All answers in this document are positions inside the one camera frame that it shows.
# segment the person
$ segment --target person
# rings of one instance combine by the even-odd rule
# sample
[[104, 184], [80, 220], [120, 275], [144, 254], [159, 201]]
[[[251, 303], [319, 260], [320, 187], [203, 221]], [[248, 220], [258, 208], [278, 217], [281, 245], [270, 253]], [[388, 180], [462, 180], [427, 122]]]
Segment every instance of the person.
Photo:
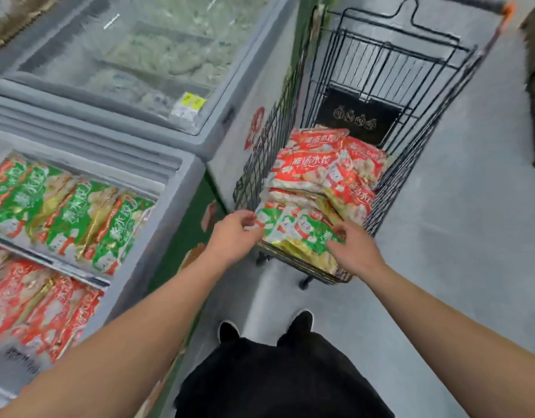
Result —
[[[208, 293], [262, 237], [237, 211], [215, 225], [189, 267], [40, 373], [0, 418], [132, 418], [164, 375]], [[469, 416], [535, 417], [535, 355], [472, 321], [386, 265], [373, 239], [345, 222], [328, 242]], [[221, 345], [184, 381], [177, 417], [388, 417], [389, 408], [302, 312], [278, 345], [220, 328]]]

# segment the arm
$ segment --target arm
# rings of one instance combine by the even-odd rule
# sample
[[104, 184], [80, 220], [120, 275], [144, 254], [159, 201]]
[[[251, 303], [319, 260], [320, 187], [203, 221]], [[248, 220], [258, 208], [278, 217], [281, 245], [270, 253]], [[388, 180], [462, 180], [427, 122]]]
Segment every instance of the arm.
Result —
[[254, 219], [237, 211], [217, 223], [198, 259], [41, 373], [0, 418], [134, 416], [215, 283], [262, 237], [261, 228], [243, 229]]
[[474, 418], [535, 417], [535, 355], [474, 322], [397, 274], [373, 239], [337, 226], [337, 261], [364, 281], [455, 399]]

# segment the left arm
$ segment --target left arm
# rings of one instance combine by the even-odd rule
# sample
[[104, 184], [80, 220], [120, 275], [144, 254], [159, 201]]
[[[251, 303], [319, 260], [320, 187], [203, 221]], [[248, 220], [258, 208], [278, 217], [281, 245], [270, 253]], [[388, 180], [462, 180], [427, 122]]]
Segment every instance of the left arm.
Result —
[[237, 211], [217, 223], [198, 259], [38, 375], [0, 418], [134, 416], [216, 282], [262, 237], [243, 229], [254, 218]]

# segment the shopping cart wheel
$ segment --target shopping cart wheel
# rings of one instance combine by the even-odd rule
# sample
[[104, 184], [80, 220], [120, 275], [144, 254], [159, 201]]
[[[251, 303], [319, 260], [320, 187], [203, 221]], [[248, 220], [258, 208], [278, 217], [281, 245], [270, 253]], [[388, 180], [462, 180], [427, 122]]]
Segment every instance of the shopping cart wheel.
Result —
[[271, 256], [260, 253], [258, 258], [256, 258], [256, 267], [262, 267], [269, 260], [271, 260]]
[[306, 276], [306, 279], [301, 280], [299, 283], [300, 290], [308, 289], [308, 285], [310, 284], [312, 280], [314, 280], [314, 278], [310, 275]]

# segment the hand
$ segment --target hand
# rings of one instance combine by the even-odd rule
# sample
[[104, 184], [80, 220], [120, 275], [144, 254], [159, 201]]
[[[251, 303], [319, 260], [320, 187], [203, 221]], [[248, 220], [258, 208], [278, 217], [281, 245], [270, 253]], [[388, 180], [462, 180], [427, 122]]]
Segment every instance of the hand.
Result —
[[204, 254], [227, 267], [244, 258], [264, 236], [264, 229], [261, 227], [253, 230], [243, 229], [243, 226], [251, 226], [255, 221], [256, 214], [252, 211], [239, 210], [229, 214], [215, 224]]
[[366, 282], [366, 279], [386, 267], [374, 239], [361, 226], [345, 221], [334, 226], [333, 230], [345, 236], [345, 244], [328, 241], [328, 250], [349, 273]]

